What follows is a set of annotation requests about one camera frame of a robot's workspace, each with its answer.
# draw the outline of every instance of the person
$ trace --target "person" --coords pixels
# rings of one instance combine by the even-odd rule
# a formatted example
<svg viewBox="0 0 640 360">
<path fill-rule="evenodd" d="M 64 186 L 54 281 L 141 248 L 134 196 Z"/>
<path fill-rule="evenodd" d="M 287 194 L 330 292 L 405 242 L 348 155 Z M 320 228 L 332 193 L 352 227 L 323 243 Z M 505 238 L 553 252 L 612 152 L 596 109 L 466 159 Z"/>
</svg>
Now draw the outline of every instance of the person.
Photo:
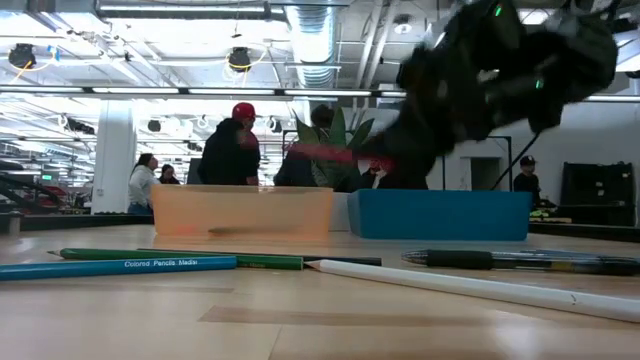
<svg viewBox="0 0 640 360">
<path fill-rule="evenodd" d="M 256 110 L 249 103 L 237 104 L 231 118 L 223 120 L 204 146 L 198 166 L 206 185 L 258 185 L 260 148 L 251 132 Z"/>
<path fill-rule="evenodd" d="M 531 155 L 520 159 L 521 173 L 513 180 L 513 191 L 530 192 L 533 196 L 533 206 L 540 203 L 540 181 L 535 174 L 536 160 Z"/>
<path fill-rule="evenodd" d="M 142 154 L 129 178 L 129 209 L 132 215 L 153 215 L 151 208 L 151 186 L 159 184 L 153 171 L 158 160 L 153 154 Z"/>
<path fill-rule="evenodd" d="M 174 174 L 175 170 L 173 169 L 173 166 L 169 164 L 162 165 L 162 174 L 160 174 L 158 181 L 160 181 L 161 184 L 180 185 L 180 181 L 176 179 Z"/>
<path fill-rule="evenodd" d="M 429 190 L 426 174 L 399 165 L 389 168 L 377 160 L 372 160 L 369 169 L 362 174 L 360 188 Z"/>
<path fill-rule="evenodd" d="M 335 113 L 328 106 L 318 105 L 311 112 L 312 129 L 318 135 L 318 138 L 328 138 L 331 124 Z M 345 177 L 334 190 L 337 192 L 353 192 L 357 190 L 357 180 L 353 180 L 353 176 Z M 273 178 L 275 186 L 303 186 L 318 187 L 313 176 L 312 161 L 303 154 L 289 152 L 282 161 L 282 166 Z"/>
</svg>

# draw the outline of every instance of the ceiling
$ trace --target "ceiling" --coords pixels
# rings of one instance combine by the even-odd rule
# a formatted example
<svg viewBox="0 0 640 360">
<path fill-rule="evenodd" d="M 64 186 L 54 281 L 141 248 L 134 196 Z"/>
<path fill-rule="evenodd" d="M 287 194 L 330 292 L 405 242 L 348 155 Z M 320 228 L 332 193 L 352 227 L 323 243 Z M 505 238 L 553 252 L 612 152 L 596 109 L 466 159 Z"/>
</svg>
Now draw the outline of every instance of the ceiling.
<svg viewBox="0 0 640 360">
<path fill-rule="evenodd" d="M 310 21 L 303 19 L 304 10 L 296 10 L 304 7 L 296 7 L 296 1 L 272 0 L 267 15 L 264 3 L 100 0 L 96 8 L 92 0 L 39 0 L 40 7 L 36 9 L 44 11 L 27 11 L 34 9 L 29 8 L 27 0 L 9 0 L 8 5 L 0 5 L 0 84 L 294 88 L 313 86 L 321 76 L 322 81 L 329 79 L 323 84 L 335 88 L 376 88 L 394 82 L 398 64 L 423 39 L 428 24 L 446 16 L 450 7 L 447 1 L 432 0 L 307 1 L 332 5 L 322 9 L 335 21 L 314 23 L 322 29 L 316 29 L 314 36 L 304 36 L 304 31 L 296 31 L 296 21 Z M 372 26 L 379 3 L 384 5 L 379 12 L 380 21 Z M 528 24 L 540 23 L 549 9 L 560 3 L 520 1 L 521 18 Z M 396 33 L 393 25 L 385 26 L 395 18 L 390 16 L 388 20 L 389 14 L 409 15 L 410 31 Z M 360 75 L 359 68 L 372 32 L 373 49 L 365 69 L 374 72 L 368 81 L 367 72 Z M 628 49 L 637 41 L 633 35 L 631 46 L 625 45 Z M 21 72 L 8 62 L 17 43 L 34 45 L 37 64 L 32 71 Z M 378 43 L 384 46 L 380 59 L 374 59 Z M 227 55 L 237 47 L 249 49 L 252 67 L 248 72 L 230 71 Z M 640 70 L 640 58 L 636 56 L 639 53 L 640 47 L 625 53 L 628 56 L 625 55 L 627 64 L 623 70 Z M 332 55 L 330 61 L 322 61 L 327 54 Z M 318 63 L 310 66 L 314 60 Z M 359 75 L 363 79 L 356 86 Z M 37 161 L 30 161 L 34 165 L 29 166 L 45 170 L 80 166 L 72 172 L 75 177 L 63 176 L 61 181 L 75 185 L 90 181 L 95 136 L 72 132 L 62 125 L 73 119 L 99 131 L 100 102 L 81 97 L 0 96 L 2 157 L 21 163 L 33 157 Z M 176 164 L 179 177 L 185 176 L 189 159 L 200 154 L 182 140 L 202 144 L 235 103 L 196 99 L 133 102 L 134 116 L 139 121 L 138 151 L 153 152 L 161 163 Z M 261 180 L 270 183 L 282 153 L 282 133 L 271 130 L 274 121 L 279 121 L 285 130 L 293 129 L 291 109 L 303 114 L 308 101 L 253 103 L 262 116 L 255 127 L 266 155 Z M 161 121 L 162 130 L 149 131 L 150 120 Z M 17 136 L 30 141 L 11 141 Z M 72 142 L 73 138 L 83 141 Z"/>
</svg>

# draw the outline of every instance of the wooden table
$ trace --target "wooden table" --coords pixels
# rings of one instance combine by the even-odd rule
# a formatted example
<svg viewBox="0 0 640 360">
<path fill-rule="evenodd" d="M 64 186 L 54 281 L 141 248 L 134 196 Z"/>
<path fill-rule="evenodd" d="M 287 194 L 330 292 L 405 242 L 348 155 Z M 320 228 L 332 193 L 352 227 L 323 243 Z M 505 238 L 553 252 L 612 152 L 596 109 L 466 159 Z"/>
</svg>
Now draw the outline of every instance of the wooden table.
<svg viewBox="0 0 640 360">
<path fill-rule="evenodd" d="M 151 226 L 0 238 L 0 262 L 55 261 L 63 247 L 151 247 Z M 176 247 L 176 239 L 157 246 Z M 547 248 L 640 257 L 640 246 L 530 235 L 521 244 L 188 240 L 185 249 L 380 256 L 423 248 Z M 639 278 L 508 271 L 439 273 L 640 298 Z M 0 351 L 12 360 L 640 358 L 640 326 L 314 271 L 231 271 L 0 283 Z"/>
</svg>

